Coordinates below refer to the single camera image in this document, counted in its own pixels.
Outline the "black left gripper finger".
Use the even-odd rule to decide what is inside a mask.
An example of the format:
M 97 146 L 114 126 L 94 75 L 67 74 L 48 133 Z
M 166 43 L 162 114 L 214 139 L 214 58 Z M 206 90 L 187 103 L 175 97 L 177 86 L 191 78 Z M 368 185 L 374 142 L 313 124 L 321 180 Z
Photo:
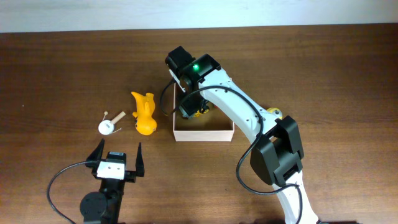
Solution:
M 105 140 L 102 139 L 93 152 L 86 158 L 86 161 L 100 161 L 103 155 Z
M 144 161 L 143 161 L 143 156 L 142 156 L 142 144 L 141 143 L 139 143 L 139 145 L 138 145 L 135 167 L 136 167 L 136 177 L 143 177 L 145 175 L 145 167 L 144 167 Z

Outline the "yellow grey toy truck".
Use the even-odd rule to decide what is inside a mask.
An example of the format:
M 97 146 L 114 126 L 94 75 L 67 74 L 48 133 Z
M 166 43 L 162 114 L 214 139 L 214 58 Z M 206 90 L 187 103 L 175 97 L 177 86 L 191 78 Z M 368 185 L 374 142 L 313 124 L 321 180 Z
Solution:
M 197 117 L 199 117 L 199 116 L 201 116 L 201 115 L 203 115 L 203 114 L 206 114 L 207 112 L 209 112 L 209 110 L 210 110 L 209 106 L 203 106 L 203 107 L 201 107 L 199 110 L 197 110 L 196 112 L 194 112 L 194 113 L 190 116 L 190 118 L 191 118 L 191 119 L 192 119 L 192 118 L 197 118 Z

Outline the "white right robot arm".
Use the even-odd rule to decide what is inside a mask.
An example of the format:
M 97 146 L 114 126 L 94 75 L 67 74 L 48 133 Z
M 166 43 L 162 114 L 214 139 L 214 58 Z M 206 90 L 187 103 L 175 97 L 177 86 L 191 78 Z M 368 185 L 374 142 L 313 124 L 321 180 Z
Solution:
M 210 55 L 194 58 L 179 46 L 165 58 L 173 83 L 180 87 L 175 111 L 186 119 L 205 112 L 206 103 L 219 108 L 250 142 L 236 166 L 238 182 L 249 192 L 263 193 L 247 186 L 240 177 L 245 158 L 255 174 L 272 186 L 286 223 L 319 223 L 303 186 L 304 151 L 296 121 L 277 108 L 265 109 L 253 101 Z

